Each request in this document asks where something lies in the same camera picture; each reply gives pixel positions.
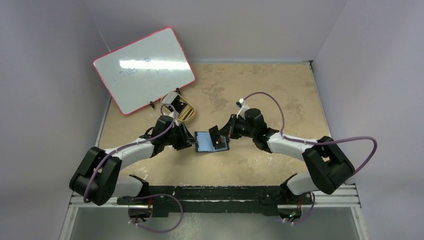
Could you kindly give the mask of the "blue leather card holder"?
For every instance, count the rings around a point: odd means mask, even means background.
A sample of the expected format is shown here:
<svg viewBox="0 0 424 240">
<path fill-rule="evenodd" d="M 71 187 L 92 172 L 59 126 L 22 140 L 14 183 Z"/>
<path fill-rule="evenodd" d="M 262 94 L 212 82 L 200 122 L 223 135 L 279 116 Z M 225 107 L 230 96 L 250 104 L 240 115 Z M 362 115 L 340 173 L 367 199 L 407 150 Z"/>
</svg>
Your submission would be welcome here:
<svg viewBox="0 0 424 240">
<path fill-rule="evenodd" d="M 196 140 L 195 151 L 197 153 L 215 153 L 223 152 L 230 150 L 230 139 L 225 137 L 225 145 L 222 148 L 217 148 L 213 146 L 212 139 L 209 132 L 206 131 L 195 131 L 194 138 Z"/>
</svg>

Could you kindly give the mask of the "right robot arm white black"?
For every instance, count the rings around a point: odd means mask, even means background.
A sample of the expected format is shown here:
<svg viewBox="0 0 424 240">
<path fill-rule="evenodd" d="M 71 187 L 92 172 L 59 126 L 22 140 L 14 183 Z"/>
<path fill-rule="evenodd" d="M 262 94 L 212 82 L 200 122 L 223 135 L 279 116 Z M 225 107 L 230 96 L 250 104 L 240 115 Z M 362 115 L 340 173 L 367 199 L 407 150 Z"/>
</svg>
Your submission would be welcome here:
<svg viewBox="0 0 424 240">
<path fill-rule="evenodd" d="M 232 114 L 218 134 L 230 139 L 248 137 L 261 151 L 303 161 L 307 171 L 296 173 L 281 184 L 280 196 L 288 204 L 308 192 L 331 195 L 355 172 L 353 164 L 338 145 L 332 143 L 331 137 L 313 140 L 282 135 L 279 130 L 267 126 L 257 108 L 248 109 L 244 116 Z"/>
</svg>

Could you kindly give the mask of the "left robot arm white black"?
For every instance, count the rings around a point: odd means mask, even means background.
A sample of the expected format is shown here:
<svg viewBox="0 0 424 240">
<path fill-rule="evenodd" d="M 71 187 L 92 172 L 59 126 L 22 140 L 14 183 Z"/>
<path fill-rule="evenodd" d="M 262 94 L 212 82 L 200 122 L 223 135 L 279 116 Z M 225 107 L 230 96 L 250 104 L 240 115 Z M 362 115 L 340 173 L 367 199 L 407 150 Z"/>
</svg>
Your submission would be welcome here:
<svg viewBox="0 0 424 240">
<path fill-rule="evenodd" d="M 81 195 L 84 203 L 101 206 L 110 198 L 124 197 L 142 205 L 149 199 L 148 182 L 134 174 L 121 176 L 121 170 L 157 156 L 167 146 L 179 151 L 196 142 L 184 123 L 162 115 L 155 126 L 130 143 L 108 149 L 91 147 L 71 177 L 69 188 Z"/>
</svg>

